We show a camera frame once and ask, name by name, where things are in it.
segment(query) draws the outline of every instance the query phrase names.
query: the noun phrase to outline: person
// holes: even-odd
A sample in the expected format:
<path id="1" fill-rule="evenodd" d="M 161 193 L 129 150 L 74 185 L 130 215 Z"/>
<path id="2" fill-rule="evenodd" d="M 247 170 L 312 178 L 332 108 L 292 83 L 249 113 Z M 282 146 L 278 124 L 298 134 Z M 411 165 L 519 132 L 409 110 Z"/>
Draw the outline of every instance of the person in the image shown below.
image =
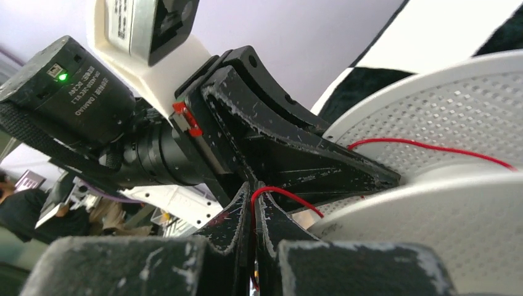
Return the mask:
<path id="1" fill-rule="evenodd" d="M 125 229 L 121 203 L 102 199 L 88 213 L 84 208 L 61 209 L 55 217 L 35 229 L 47 194 L 40 189 L 16 192 L 8 175 L 0 171 L 0 224 L 21 241 L 32 239 L 50 244 L 60 237 L 112 233 L 116 236 L 147 236 L 151 227 Z"/>

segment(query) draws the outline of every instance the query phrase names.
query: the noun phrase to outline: black mount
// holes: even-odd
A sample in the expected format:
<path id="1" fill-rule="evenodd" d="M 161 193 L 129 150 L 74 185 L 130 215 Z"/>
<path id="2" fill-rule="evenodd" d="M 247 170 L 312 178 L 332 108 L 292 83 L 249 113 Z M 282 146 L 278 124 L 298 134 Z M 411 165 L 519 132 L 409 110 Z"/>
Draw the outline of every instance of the black mount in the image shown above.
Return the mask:
<path id="1" fill-rule="evenodd" d="M 263 295 L 453 295 L 429 249 L 321 242 L 289 217 L 302 206 L 277 194 L 256 201 L 252 231 L 250 197 L 265 185 L 321 205 L 399 180 L 322 139 L 327 123 L 290 98 L 252 47 L 213 57 L 176 97 L 178 145 L 224 210 L 186 238 L 59 240 L 21 295 L 245 296 L 255 258 Z"/>
<path id="2" fill-rule="evenodd" d="M 250 46 L 210 59 L 176 97 L 178 145 L 223 206 L 249 180 L 315 205 L 398 185 L 398 174 L 323 139 L 329 125 L 292 100 Z"/>

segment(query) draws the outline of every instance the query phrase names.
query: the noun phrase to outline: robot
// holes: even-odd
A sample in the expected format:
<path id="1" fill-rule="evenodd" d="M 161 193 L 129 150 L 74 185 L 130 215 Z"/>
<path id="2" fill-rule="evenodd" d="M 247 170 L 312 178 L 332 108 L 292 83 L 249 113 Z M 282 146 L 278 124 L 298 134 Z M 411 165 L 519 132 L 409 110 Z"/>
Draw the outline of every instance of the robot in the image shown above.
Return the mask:
<path id="1" fill-rule="evenodd" d="M 57 241 L 22 295 L 247 295 L 249 278 L 264 295 L 455 295 L 447 268 L 429 247 L 365 242 L 363 236 L 338 241 L 343 219 L 329 216 L 309 232 L 289 214 L 380 192 L 393 196 L 370 199 L 360 210 L 386 208 L 384 199 L 401 200 L 414 191 L 428 200 L 444 184 L 450 198 L 466 178 L 517 192 L 521 176 L 500 172 L 506 168 L 499 163 L 495 168 L 481 163 L 488 166 L 487 176 L 472 178 L 466 173 L 476 164 L 468 163 L 457 174 L 464 176 L 458 183 L 445 178 L 446 165 L 405 178 L 407 166 L 398 173 L 394 162 L 380 161 L 390 143 L 356 150 L 349 142 L 365 130 L 358 125 L 388 117 L 383 110 L 390 106 L 413 106 L 401 101 L 410 99 L 408 91 L 398 87 L 376 94 L 388 100 L 377 107 L 371 100 L 329 126 L 278 85 L 254 48 L 210 55 L 190 34 L 197 6 L 197 0 L 171 6 L 93 1 L 90 46 L 112 72 L 64 36 L 1 86 L 0 126 L 49 155 L 69 178 L 108 194 L 135 186 L 205 183 L 223 211 L 191 237 Z M 487 69 L 498 59 L 522 70 L 521 53 L 477 63 L 490 75 Z M 457 67 L 466 79 L 471 70 L 463 67 L 471 66 Z M 423 79 L 418 91 L 435 78 Z M 346 128 L 350 120 L 355 130 Z M 427 180 L 441 183 L 431 187 Z M 62 202 L 56 199 L 50 207 Z"/>

